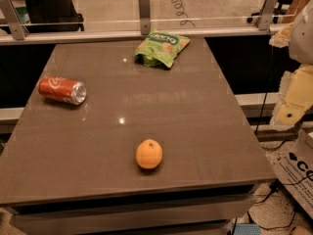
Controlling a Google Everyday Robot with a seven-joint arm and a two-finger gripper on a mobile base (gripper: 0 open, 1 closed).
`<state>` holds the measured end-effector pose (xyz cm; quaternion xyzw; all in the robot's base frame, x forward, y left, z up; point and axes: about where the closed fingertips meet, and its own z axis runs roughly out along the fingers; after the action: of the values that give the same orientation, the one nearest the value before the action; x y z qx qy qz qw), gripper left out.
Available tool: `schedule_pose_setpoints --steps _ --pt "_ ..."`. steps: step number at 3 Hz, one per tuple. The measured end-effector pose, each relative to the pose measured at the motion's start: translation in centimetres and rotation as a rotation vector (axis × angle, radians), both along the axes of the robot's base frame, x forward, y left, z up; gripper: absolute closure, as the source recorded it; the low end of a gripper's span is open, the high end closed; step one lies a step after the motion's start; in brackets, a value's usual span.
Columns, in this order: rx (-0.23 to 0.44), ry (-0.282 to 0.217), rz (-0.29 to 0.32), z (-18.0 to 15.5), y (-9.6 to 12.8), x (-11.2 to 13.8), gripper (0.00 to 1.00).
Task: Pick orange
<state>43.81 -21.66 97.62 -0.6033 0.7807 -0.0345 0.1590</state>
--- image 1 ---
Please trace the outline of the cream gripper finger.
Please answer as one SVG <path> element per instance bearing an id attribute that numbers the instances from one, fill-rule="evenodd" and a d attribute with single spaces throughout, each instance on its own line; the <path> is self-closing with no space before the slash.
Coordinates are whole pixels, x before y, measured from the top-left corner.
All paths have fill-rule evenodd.
<path id="1" fill-rule="evenodd" d="M 294 126 L 312 106 L 313 66 L 302 64 L 294 72 L 284 72 L 270 124 Z"/>
<path id="2" fill-rule="evenodd" d="M 274 47 L 284 48 L 289 46 L 291 38 L 291 23 L 285 26 L 283 29 L 278 31 L 275 35 L 273 35 L 270 40 L 269 44 Z"/>

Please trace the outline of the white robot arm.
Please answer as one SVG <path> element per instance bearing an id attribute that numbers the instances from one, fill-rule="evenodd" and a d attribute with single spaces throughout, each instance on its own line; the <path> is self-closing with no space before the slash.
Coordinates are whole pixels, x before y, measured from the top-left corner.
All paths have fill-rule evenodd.
<path id="1" fill-rule="evenodd" d="M 274 47 L 288 47 L 291 59 L 300 63 L 294 71 L 285 71 L 280 82 L 279 99 L 270 124 L 277 130 L 296 125 L 313 106 L 313 0 L 269 40 Z"/>

